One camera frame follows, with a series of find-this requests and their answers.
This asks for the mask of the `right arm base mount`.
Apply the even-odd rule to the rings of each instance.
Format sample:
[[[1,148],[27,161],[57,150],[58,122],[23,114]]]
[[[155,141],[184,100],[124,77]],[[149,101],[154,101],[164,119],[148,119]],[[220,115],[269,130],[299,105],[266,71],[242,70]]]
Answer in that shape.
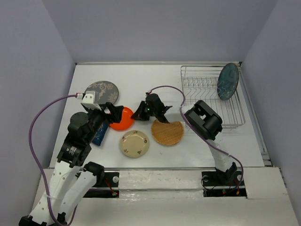
[[[215,178],[216,171],[203,171],[201,185],[205,198],[217,197],[247,197],[244,181],[240,184],[241,171],[234,174],[234,178],[228,182],[219,182]]]

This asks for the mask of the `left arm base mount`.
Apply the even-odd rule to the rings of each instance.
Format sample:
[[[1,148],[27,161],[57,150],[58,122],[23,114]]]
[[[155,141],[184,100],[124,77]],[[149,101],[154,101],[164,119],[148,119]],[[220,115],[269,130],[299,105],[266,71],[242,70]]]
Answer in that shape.
[[[106,171],[103,179],[98,178],[83,197],[119,198],[119,172]]]

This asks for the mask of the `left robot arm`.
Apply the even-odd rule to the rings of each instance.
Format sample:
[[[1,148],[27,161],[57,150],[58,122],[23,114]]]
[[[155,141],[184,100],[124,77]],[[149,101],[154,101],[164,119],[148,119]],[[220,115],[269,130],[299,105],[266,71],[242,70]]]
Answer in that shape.
[[[83,104],[85,112],[72,115],[68,134],[58,153],[51,179],[44,172],[45,192],[21,226],[68,226],[76,207],[92,186],[104,181],[104,167],[94,162],[84,163],[91,151],[91,143],[104,123],[118,123],[123,106]]]

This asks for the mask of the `orange plastic plate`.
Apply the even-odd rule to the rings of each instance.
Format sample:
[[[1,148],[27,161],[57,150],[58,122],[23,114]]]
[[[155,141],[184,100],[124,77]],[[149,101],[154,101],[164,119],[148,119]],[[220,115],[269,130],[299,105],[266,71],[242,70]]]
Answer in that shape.
[[[116,131],[127,130],[134,123],[134,119],[131,118],[133,114],[130,108],[124,106],[120,123],[112,123],[109,126]]]

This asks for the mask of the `teal glazed ceramic plate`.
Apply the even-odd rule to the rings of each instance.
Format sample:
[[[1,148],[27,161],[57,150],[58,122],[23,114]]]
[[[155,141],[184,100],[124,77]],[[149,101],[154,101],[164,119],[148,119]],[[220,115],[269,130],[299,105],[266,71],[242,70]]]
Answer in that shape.
[[[239,70],[235,63],[226,64],[220,72],[217,93],[221,100],[229,100],[234,95],[239,82]]]

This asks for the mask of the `woven bamboo round plate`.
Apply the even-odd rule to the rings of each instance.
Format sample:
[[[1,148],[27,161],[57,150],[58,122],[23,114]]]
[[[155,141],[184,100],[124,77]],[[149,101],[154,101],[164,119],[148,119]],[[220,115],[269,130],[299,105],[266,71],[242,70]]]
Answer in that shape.
[[[181,141],[184,135],[184,127],[179,121],[161,123],[155,120],[151,126],[151,134],[159,144],[171,146]]]

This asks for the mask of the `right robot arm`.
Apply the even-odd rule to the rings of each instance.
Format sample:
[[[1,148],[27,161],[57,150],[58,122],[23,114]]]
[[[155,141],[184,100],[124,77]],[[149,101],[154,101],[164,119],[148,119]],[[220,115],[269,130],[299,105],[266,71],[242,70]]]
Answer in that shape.
[[[148,94],[131,116],[134,120],[148,121],[155,117],[161,123],[183,121],[207,143],[214,158],[213,180],[229,185],[237,166],[230,154],[222,150],[222,118],[203,100],[189,106],[164,105],[157,94]]]

